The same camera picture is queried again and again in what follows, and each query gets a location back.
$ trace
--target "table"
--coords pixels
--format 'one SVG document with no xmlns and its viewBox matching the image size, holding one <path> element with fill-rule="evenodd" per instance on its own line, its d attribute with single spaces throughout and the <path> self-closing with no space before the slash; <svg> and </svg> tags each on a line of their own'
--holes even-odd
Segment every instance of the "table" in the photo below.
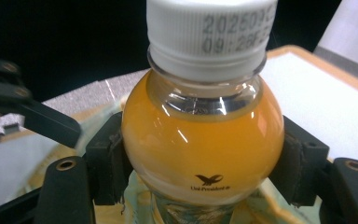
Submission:
<svg viewBox="0 0 358 224">
<path fill-rule="evenodd" d="M 125 97 L 146 71 L 94 82 L 46 101 L 45 104 L 64 114 L 74 115 L 78 120 L 88 119 Z M 296 46 L 285 46 L 268 52 L 268 62 L 261 77 L 275 93 L 283 114 L 330 146 L 331 158 L 358 159 L 358 78 Z M 5 136 L 3 141 L 10 142 L 31 134 L 29 131 L 14 133 Z M 0 154 L 0 175 L 29 178 L 37 166 L 40 168 L 41 161 L 46 163 L 44 158 L 56 147 L 49 143 L 52 146 L 36 155 L 38 160 L 15 156 L 18 153 L 30 154 L 34 151 L 32 147 L 18 150 L 0 148 L 3 153 Z M 70 149 L 63 149 L 61 156 L 68 153 L 72 153 Z M 10 161 L 14 168 L 9 167 L 9 163 L 4 160 Z M 24 160 L 33 160 L 32 165 L 16 169 L 20 163 L 27 164 Z M 19 184 L 0 183 L 0 187 L 17 189 Z M 1 193 L 6 198 L 0 198 L 0 203 L 12 194 Z"/>
</svg>

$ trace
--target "white bottle cap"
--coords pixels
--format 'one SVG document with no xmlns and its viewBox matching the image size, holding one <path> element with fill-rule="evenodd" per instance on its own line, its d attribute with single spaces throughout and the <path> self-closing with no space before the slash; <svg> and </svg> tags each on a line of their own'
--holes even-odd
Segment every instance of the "white bottle cap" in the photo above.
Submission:
<svg viewBox="0 0 358 224">
<path fill-rule="evenodd" d="M 178 77 L 220 82 L 263 62 L 277 0 L 147 0 L 150 55 Z"/>
</svg>

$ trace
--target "bottle shoulder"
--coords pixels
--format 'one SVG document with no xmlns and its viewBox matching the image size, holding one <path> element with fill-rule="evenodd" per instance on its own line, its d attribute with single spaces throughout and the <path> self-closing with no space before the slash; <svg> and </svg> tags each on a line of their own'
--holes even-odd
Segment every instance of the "bottle shoulder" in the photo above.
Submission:
<svg viewBox="0 0 358 224">
<path fill-rule="evenodd" d="M 257 93 L 244 96 L 218 98 L 183 97 L 174 93 L 158 96 L 156 80 L 148 72 L 132 91 L 125 106 L 126 114 L 138 114 L 144 118 L 158 114 L 161 118 L 195 122 L 224 122 L 257 114 L 282 116 L 281 110 L 269 87 L 260 80 Z"/>
</svg>

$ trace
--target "orange bottle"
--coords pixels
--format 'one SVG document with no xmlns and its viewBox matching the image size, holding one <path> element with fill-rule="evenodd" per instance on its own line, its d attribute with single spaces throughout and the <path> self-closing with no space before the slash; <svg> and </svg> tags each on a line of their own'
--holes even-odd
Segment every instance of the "orange bottle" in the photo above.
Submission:
<svg viewBox="0 0 358 224">
<path fill-rule="evenodd" d="M 258 75 L 276 1 L 148 0 L 152 66 L 126 103 L 134 170 L 165 223 L 222 223 L 279 159 L 281 110 Z"/>
</svg>

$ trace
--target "orange juice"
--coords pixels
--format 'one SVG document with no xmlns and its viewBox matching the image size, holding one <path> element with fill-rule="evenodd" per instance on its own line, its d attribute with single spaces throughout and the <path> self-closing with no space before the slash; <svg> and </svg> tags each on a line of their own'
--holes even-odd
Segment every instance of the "orange juice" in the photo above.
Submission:
<svg viewBox="0 0 358 224">
<path fill-rule="evenodd" d="M 253 192 L 279 159 L 283 121 L 269 87 L 221 115 L 178 111 L 150 94 L 153 70 L 132 91 L 122 133 L 137 174 L 153 191 L 196 205 L 237 203 Z"/>
</svg>

